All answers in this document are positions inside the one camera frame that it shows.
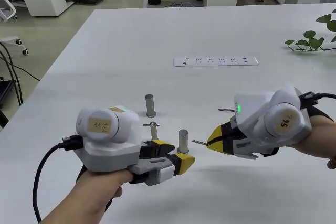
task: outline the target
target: electrical outlet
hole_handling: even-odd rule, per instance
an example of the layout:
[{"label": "electrical outlet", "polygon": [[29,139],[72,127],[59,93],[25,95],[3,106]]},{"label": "electrical outlet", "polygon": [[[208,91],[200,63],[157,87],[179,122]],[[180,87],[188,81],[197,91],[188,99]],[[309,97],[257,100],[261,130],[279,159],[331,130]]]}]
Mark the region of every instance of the electrical outlet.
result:
[{"label": "electrical outlet", "polygon": [[232,57],[232,58],[175,58],[175,67],[187,67],[187,66],[253,66],[259,65],[259,62],[255,57]]}]

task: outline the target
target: white table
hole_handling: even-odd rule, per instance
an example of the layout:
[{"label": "white table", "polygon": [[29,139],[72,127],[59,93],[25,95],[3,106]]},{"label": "white table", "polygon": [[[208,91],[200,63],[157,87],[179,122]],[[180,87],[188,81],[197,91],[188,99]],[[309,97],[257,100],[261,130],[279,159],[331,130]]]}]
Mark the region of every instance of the white table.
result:
[{"label": "white table", "polygon": [[[38,163],[74,133],[83,106],[123,104],[143,115],[144,96],[153,93],[159,137],[177,144],[182,128],[190,140],[205,141],[231,116],[217,109],[232,108],[239,91],[291,82],[302,91],[336,93],[335,53],[293,54],[283,47],[306,29],[326,35],[314,20],[333,9],[323,4],[94,11],[0,133],[0,223],[35,223],[31,190]],[[100,36],[84,43],[91,34]],[[260,65],[173,67],[174,57],[187,56],[256,56]],[[324,99],[319,107],[336,118],[335,105]],[[150,137],[148,127],[143,137]],[[327,169],[327,160],[290,148],[256,161],[193,143],[189,148],[196,162],[185,175],[153,187],[125,185],[123,198],[102,223],[334,222],[336,172]],[[43,217],[70,191],[80,168],[72,152],[51,156],[38,192]]]}]

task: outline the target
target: floor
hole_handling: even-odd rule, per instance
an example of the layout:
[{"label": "floor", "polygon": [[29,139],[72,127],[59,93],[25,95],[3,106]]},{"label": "floor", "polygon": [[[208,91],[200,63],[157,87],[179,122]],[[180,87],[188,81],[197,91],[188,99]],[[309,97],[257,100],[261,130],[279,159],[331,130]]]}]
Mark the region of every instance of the floor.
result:
[{"label": "floor", "polygon": [[[158,7],[174,2],[195,0],[162,0]],[[265,0],[264,4],[274,4],[273,0]],[[238,5],[257,4],[254,0],[238,0]],[[29,48],[30,55],[23,56],[20,51],[11,50],[13,62],[37,78],[42,78],[54,63],[67,43],[75,35],[84,21],[96,8],[141,8],[142,0],[104,0],[97,6],[74,5],[58,18],[33,18],[27,9],[18,8],[18,20],[10,20],[0,25],[0,38],[18,36]],[[37,81],[26,73],[17,70],[22,86],[24,99],[32,93]],[[9,79],[5,64],[0,64],[0,76]],[[18,109],[15,92],[11,92],[5,100],[2,111],[11,118]]]}]

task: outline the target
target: handwritten label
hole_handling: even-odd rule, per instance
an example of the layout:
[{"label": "handwritten label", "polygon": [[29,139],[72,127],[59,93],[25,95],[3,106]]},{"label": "handwritten label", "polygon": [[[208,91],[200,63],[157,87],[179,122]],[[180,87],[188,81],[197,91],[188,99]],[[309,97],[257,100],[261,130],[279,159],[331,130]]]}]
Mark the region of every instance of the handwritten label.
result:
[{"label": "handwritten label", "polygon": [[111,131],[111,120],[101,118],[89,118],[88,131],[109,134]]},{"label": "handwritten label", "polygon": [[109,110],[112,110],[114,112],[119,112],[119,113],[123,113],[125,111],[123,111],[122,109],[118,108],[118,107],[112,107],[112,108],[109,108]]},{"label": "handwritten label", "polygon": [[284,134],[290,131],[297,120],[297,114],[292,110],[287,110],[282,113],[281,119],[277,122],[276,131],[280,134]]}]

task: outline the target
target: black cable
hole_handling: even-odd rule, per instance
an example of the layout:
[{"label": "black cable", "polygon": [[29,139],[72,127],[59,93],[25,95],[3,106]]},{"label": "black cable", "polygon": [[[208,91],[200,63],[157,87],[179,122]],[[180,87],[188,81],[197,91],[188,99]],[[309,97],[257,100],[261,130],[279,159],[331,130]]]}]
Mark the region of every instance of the black cable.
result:
[{"label": "black cable", "polygon": [[17,68],[17,69],[20,69],[20,70],[22,70],[23,72],[25,72],[26,74],[28,74],[28,75],[30,75],[32,78],[34,78],[35,80],[37,80],[37,81],[40,81],[40,79],[38,79],[37,77],[35,77],[35,76],[33,76],[31,73],[29,73],[26,69],[24,69],[24,68],[22,68],[22,67],[19,67],[19,66],[17,66],[17,65],[12,65],[14,68]]},{"label": "black cable", "polygon": [[[9,63],[8,63],[8,61],[7,61],[6,57],[5,57],[5,55],[1,52],[1,50],[0,50],[0,55],[2,56],[3,60],[4,60],[5,63],[6,63],[6,66],[7,66],[7,68],[8,68],[8,72],[9,72],[11,78],[12,78],[12,81],[16,82],[15,79],[14,79],[12,70],[11,70],[11,68],[10,68],[10,66],[9,66]],[[15,93],[16,93],[17,102],[19,103],[19,106],[21,106],[21,100],[20,100],[20,97],[19,97],[19,92],[18,92],[18,90],[17,90],[16,83],[14,83],[14,89],[15,89]]]},{"label": "black cable", "polygon": [[318,100],[321,98],[332,98],[336,99],[336,94],[329,94],[329,93],[313,93],[313,92],[308,92],[305,94],[299,95],[299,99],[301,102],[300,109],[306,109],[310,106],[314,106],[318,104]]},{"label": "black cable", "polygon": [[317,93],[314,95],[314,98],[316,100],[319,100],[321,98],[332,98],[332,99],[336,99],[336,94],[329,94],[329,93]]},{"label": "black cable", "polygon": [[46,155],[42,158],[40,164],[38,165],[35,179],[34,179],[34,185],[33,185],[33,209],[36,216],[36,220],[38,223],[42,221],[40,212],[38,210],[37,206],[37,189],[38,189],[38,182],[40,180],[42,168],[44,164],[46,163],[47,159],[50,157],[50,155],[59,149],[65,149],[66,151],[71,150],[77,150],[83,148],[83,137],[79,135],[70,136],[67,138],[63,138],[63,142],[55,145],[53,148],[51,148]]},{"label": "black cable", "polygon": [[11,62],[10,64],[12,65],[12,71],[15,75],[15,78],[16,78],[16,83],[17,83],[17,87],[19,89],[19,94],[20,94],[20,101],[21,101],[21,104],[23,103],[23,99],[22,99],[22,90],[21,90],[21,84],[20,84],[20,81],[19,81],[19,78],[16,74],[16,71],[13,67],[13,60],[12,60],[12,56],[11,56],[11,53],[8,51],[7,47],[0,41],[0,45],[5,48],[5,51],[7,52],[8,54],[8,57],[9,57],[9,61]]},{"label": "black cable", "polygon": [[33,209],[34,209],[34,213],[35,213],[35,216],[36,216],[36,219],[37,219],[38,223],[40,223],[42,221],[40,212],[39,212],[38,207],[37,207],[37,189],[38,189],[38,182],[40,180],[42,168],[43,168],[44,164],[46,163],[48,157],[54,151],[56,151],[58,149],[62,149],[63,147],[64,147],[64,144],[63,143],[59,143],[59,144],[55,145],[53,148],[51,148],[46,153],[46,155],[42,158],[40,164],[38,165],[37,171],[36,171],[34,185],[33,185]]}]

